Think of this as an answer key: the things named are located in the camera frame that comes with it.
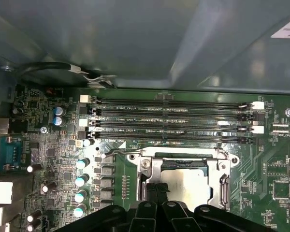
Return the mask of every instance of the silver metal plate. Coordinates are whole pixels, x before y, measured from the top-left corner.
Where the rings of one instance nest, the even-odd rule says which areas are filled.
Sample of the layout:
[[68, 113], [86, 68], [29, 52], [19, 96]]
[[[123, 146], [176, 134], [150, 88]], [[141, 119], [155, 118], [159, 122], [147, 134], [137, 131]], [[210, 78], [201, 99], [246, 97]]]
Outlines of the silver metal plate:
[[168, 184], [169, 201], [184, 202], [191, 212], [201, 204], [208, 204], [210, 187], [200, 169], [165, 170], [161, 172], [161, 182]]

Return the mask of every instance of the chip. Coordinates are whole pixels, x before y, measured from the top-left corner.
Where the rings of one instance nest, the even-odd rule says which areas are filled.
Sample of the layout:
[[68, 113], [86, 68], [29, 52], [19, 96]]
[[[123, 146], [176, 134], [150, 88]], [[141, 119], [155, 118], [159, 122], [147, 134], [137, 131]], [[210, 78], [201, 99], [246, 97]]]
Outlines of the chip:
[[290, 198], [290, 182], [274, 181], [273, 182], [273, 197], [275, 199]]
[[74, 124], [68, 124], [67, 125], [67, 131], [68, 132], [75, 132], [75, 125]]
[[93, 170], [93, 172], [94, 172], [94, 173], [101, 173], [101, 168], [95, 168], [95, 169]]
[[38, 142], [31, 142], [29, 147], [32, 149], [39, 149], [40, 144]]
[[54, 157], [55, 153], [56, 153], [55, 149], [48, 149], [47, 152], [46, 152], [46, 155], [48, 157]]
[[92, 195], [93, 196], [100, 196], [101, 192], [100, 191], [93, 191]]
[[95, 162], [101, 162], [102, 158], [101, 157], [95, 157]]
[[113, 191], [112, 190], [102, 190], [101, 191], [101, 199], [112, 199]]
[[87, 107], [79, 107], [79, 114], [80, 115], [87, 115], [88, 114], [88, 108]]
[[101, 175], [113, 175], [113, 167], [102, 167], [101, 168]]
[[76, 105], [75, 104], [69, 105], [68, 111], [71, 111], [71, 112], [76, 111]]
[[30, 108], [38, 108], [38, 102], [37, 101], [31, 101], [29, 102]]
[[99, 184], [101, 184], [101, 180], [94, 179], [94, 180], [93, 180], [93, 184], [94, 184], [94, 185], [99, 185]]
[[63, 174], [63, 179], [64, 179], [64, 180], [71, 180], [71, 176], [72, 176], [71, 173], [64, 173], [64, 174]]
[[113, 179], [111, 178], [102, 178], [101, 179], [101, 187], [111, 188], [113, 186]]
[[114, 156], [106, 157], [102, 160], [102, 163], [114, 163]]
[[93, 202], [92, 207], [94, 208], [99, 208], [100, 207], [100, 202]]
[[48, 206], [54, 206], [55, 205], [55, 200], [54, 199], [47, 199], [47, 205]]
[[69, 146], [74, 146], [75, 145], [75, 140], [69, 140], [68, 141]]

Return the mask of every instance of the motherboard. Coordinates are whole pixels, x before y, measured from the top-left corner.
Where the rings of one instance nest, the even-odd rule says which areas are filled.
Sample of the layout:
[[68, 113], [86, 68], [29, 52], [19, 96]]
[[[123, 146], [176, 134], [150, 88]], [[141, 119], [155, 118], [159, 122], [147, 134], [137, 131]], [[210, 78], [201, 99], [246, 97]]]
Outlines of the motherboard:
[[[149, 153], [163, 162], [169, 199], [192, 211], [217, 191], [203, 188], [214, 178], [204, 160], [230, 158], [218, 206], [290, 231], [290, 96], [17, 86], [10, 126], [0, 172], [34, 178], [21, 231], [31, 215], [41, 222], [30, 230], [47, 232], [112, 204], [128, 210], [144, 198], [139, 172], [150, 170], [152, 160], [141, 159]], [[189, 196], [169, 183], [180, 175], [194, 187]]]

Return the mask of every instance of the gray metal panel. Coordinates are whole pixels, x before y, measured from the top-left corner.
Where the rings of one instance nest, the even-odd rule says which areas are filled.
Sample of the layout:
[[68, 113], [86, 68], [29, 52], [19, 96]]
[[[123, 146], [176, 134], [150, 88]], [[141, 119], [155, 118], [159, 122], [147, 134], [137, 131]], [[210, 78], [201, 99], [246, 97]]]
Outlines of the gray metal panel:
[[[290, 63], [290, 40], [270, 39], [289, 20], [290, 0], [2, 0], [0, 55], [106, 70], [119, 87], [290, 92], [276, 66]], [[258, 42], [262, 80], [250, 71]]]

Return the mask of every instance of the capacitor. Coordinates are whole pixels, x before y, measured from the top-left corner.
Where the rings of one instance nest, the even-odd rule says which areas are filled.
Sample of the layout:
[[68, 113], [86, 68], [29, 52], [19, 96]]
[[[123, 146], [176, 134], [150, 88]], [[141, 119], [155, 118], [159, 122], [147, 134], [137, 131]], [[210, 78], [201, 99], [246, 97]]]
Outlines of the capacitor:
[[23, 108], [24, 105], [25, 105], [25, 103], [23, 101], [21, 101], [21, 100], [18, 100], [18, 101], [14, 102], [14, 107], [15, 108]]
[[53, 123], [55, 126], [63, 127], [66, 124], [66, 120], [62, 117], [57, 116], [54, 118]]
[[36, 211], [34, 211], [32, 214], [28, 215], [27, 217], [27, 221], [28, 222], [33, 222], [35, 219], [37, 219], [38, 217], [40, 217], [42, 215], [42, 211], [40, 209], [37, 209]]
[[95, 143], [94, 139], [85, 139], [83, 142], [83, 146], [90, 146], [93, 145]]
[[84, 212], [87, 210], [87, 207], [86, 207], [86, 205], [84, 205], [84, 204], [79, 204], [78, 206], [77, 206], [77, 208], [76, 209], [74, 209], [74, 216], [76, 216], [77, 218], [80, 218], [83, 214], [84, 214]]
[[67, 111], [66, 111], [64, 108], [60, 107], [60, 106], [57, 106], [57, 107], [54, 109], [54, 114], [55, 114], [56, 116], [65, 116], [66, 113], [67, 113]]
[[48, 185], [44, 185], [42, 187], [42, 191], [44, 193], [47, 193], [48, 191], [51, 191], [57, 187], [57, 183], [55, 181], [50, 182]]
[[83, 200], [87, 197], [87, 192], [85, 191], [85, 190], [79, 190], [77, 193], [76, 193], [76, 195], [75, 195], [75, 197], [74, 197], [74, 199], [75, 199], [75, 202], [76, 203], [82, 203], [83, 202]]
[[90, 159], [83, 158], [83, 159], [80, 159], [78, 162], [76, 162], [76, 167], [78, 169], [83, 169], [83, 168], [87, 167], [89, 164], [90, 164]]
[[27, 226], [27, 231], [34, 231], [41, 224], [41, 219], [35, 219], [30, 225]]
[[42, 165], [40, 163], [36, 163], [27, 167], [27, 172], [29, 173], [35, 173], [40, 170], [42, 170]]
[[89, 175], [82, 174], [75, 180], [75, 184], [78, 187], [82, 187], [88, 180], [89, 180]]
[[24, 113], [24, 110], [23, 109], [20, 109], [20, 108], [14, 108], [13, 109], [13, 114], [14, 115], [18, 115], [18, 116], [20, 116], [20, 115], [22, 115]]

